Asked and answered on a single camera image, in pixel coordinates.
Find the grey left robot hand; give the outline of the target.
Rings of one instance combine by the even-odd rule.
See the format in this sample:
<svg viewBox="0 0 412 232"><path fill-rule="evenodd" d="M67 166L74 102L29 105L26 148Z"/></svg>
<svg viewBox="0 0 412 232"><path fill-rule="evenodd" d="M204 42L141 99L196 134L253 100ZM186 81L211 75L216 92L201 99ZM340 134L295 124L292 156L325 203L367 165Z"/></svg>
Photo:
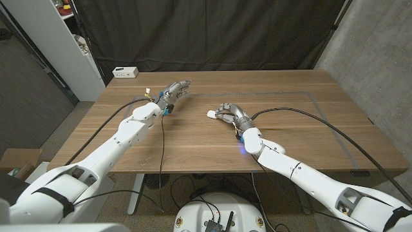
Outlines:
<svg viewBox="0 0 412 232"><path fill-rule="evenodd" d="M168 111L168 107L173 105L177 99L188 93L191 80L183 80L168 85L159 96L156 104L161 109L162 114Z"/></svg>

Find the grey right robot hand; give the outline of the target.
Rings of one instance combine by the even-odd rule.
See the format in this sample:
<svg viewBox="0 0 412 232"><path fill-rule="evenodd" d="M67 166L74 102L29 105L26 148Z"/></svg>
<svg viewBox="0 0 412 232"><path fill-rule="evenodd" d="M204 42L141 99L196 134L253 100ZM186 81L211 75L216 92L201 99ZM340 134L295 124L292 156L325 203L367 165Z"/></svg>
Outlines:
<svg viewBox="0 0 412 232"><path fill-rule="evenodd" d="M232 124L238 140L242 140L242 135L246 130L255 127L249 115L237 104L223 103L217 110L212 111L211 116L213 119L221 119Z"/></svg>

